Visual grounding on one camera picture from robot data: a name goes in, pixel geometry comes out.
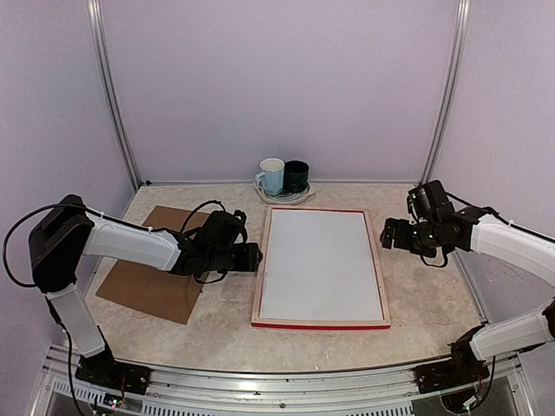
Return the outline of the brown backing board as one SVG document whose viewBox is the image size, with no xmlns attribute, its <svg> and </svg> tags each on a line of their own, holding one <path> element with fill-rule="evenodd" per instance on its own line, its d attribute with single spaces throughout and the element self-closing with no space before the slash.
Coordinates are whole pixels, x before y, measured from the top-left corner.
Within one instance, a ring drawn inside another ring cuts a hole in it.
<svg viewBox="0 0 555 416">
<path fill-rule="evenodd" d="M 187 323 L 202 290 L 190 276 L 170 275 L 146 265 L 118 260 L 96 295 L 148 315 Z"/>
</svg>

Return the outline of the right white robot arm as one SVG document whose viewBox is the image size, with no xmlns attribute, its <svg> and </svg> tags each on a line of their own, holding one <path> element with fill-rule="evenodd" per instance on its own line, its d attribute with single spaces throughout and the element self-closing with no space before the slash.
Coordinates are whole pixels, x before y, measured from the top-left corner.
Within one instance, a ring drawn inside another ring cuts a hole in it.
<svg viewBox="0 0 555 416">
<path fill-rule="evenodd" d="M 410 219 L 386 219 L 380 243 L 384 249 L 408 251 L 424 265 L 462 250 L 494 258 L 511 270 L 554 284 L 554 239 L 503 218 L 491 206 L 477 206 L 446 192 L 439 180 L 418 185 L 408 192 Z M 532 350 L 554 340 L 554 302 L 504 321 L 483 324 L 469 330 L 451 346 L 452 359 L 443 369 L 446 380 L 464 383 L 474 374 L 478 362 L 499 354 Z"/>
</svg>

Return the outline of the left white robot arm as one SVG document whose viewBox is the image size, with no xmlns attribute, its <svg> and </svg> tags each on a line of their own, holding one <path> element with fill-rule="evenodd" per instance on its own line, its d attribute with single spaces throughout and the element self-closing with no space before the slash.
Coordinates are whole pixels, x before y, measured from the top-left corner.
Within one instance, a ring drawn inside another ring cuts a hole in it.
<svg viewBox="0 0 555 416">
<path fill-rule="evenodd" d="M 223 279 L 230 272 L 258 270 L 263 258 L 249 241 L 242 211 L 211 212 L 191 230 L 131 224 L 87 207 L 74 194 L 43 207 L 45 216 L 28 244 L 35 286 L 45 295 L 73 346 L 88 359 L 86 368 L 102 385 L 121 377 L 121 365 L 106 353 L 108 344 L 77 288 L 76 271 L 85 257 L 146 266 L 173 276 Z"/>
</svg>

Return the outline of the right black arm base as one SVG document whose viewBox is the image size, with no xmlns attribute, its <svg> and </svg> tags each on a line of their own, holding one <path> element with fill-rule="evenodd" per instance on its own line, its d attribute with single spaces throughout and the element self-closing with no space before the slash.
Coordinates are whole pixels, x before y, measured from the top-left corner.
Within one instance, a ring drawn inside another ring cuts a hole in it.
<svg viewBox="0 0 555 416">
<path fill-rule="evenodd" d="M 415 368 L 420 394 L 463 386 L 490 376 L 486 362 L 477 359 L 470 347 L 470 341 L 479 329 L 482 326 L 472 328 L 452 343 L 451 355 L 447 360 Z"/>
</svg>

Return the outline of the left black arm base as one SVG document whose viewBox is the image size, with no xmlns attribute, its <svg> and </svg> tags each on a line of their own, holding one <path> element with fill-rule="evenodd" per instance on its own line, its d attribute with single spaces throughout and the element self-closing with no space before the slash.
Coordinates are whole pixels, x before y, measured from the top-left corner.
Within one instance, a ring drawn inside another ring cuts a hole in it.
<svg viewBox="0 0 555 416">
<path fill-rule="evenodd" d="M 145 395 L 152 370 L 142 365 L 116 360 L 104 335 L 101 336 L 104 349 L 90 357 L 80 357 L 75 370 L 76 379 L 121 393 Z"/>
</svg>

